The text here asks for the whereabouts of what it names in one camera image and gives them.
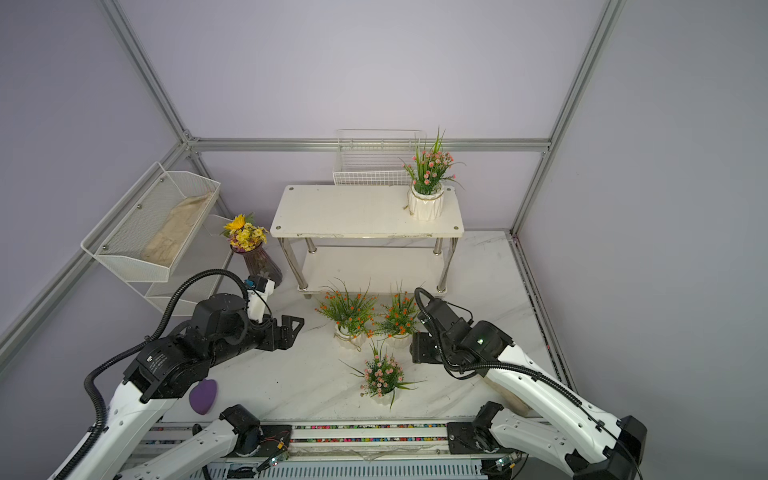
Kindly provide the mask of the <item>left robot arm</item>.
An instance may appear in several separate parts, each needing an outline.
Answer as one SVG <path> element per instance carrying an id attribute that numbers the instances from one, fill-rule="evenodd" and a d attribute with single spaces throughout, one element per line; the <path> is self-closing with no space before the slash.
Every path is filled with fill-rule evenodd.
<path id="1" fill-rule="evenodd" d="M 167 328 L 177 303 L 207 277 L 233 280 L 237 294 L 215 294 L 195 306 L 192 317 Z M 55 479 L 115 479 L 138 442 L 210 370 L 250 350 L 288 350 L 305 325 L 301 317 L 258 320 L 249 312 L 253 297 L 267 294 L 251 280 L 222 268 L 203 270 L 172 294 L 155 331 L 89 372 L 83 382 L 95 420 L 54 471 Z"/>

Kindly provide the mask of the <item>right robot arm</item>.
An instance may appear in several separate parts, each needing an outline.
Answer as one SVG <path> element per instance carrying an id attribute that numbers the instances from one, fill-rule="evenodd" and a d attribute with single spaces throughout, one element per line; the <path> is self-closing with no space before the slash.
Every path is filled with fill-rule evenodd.
<path id="1" fill-rule="evenodd" d="M 418 287 L 425 332 L 411 347 L 416 363 L 441 365 L 458 380 L 480 376 L 539 414 L 523 418 L 488 401 L 469 427 L 484 453 L 517 450 L 573 479 L 640 479 L 647 428 L 595 406 L 541 368 L 511 336 L 489 321 L 459 316 L 459 306 Z"/>

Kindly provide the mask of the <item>orange flower pot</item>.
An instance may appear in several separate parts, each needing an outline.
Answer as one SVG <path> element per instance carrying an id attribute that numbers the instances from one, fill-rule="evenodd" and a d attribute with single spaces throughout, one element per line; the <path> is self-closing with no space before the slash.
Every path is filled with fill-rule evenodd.
<path id="1" fill-rule="evenodd" d="M 334 327 L 334 338 L 345 348 L 360 352 L 373 335 L 372 323 L 378 297 L 369 290 L 350 291 L 338 280 L 321 288 L 315 311 Z"/>
<path id="2" fill-rule="evenodd" d="M 381 305 L 382 312 L 374 322 L 374 333 L 384 339 L 384 343 L 395 349 L 408 347 L 413 336 L 418 332 L 419 312 L 412 293 L 398 286 L 391 294 L 388 305 Z"/>

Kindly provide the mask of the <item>pink flower pot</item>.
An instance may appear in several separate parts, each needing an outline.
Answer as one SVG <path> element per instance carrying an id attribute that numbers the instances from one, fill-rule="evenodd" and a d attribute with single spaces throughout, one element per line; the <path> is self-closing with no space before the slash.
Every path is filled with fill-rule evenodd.
<path id="1" fill-rule="evenodd" d="M 360 379 L 360 396 L 368 397 L 392 409 L 400 391 L 414 390 L 422 380 L 409 381 L 403 366 L 382 342 L 370 344 L 371 355 L 360 368 L 345 364 Z"/>
<path id="2" fill-rule="evenodd" d="M 445 132 L 438 129 L 432 143 L 417 140 L 410 162 L 403 162 L 411 182 L 407 209 L 418 221 L 434 221 L 441 216 L 447 192 L 444 183 L 457 183 L 453 168 L 463 165 L 444 149 L 444 135 Z"/>

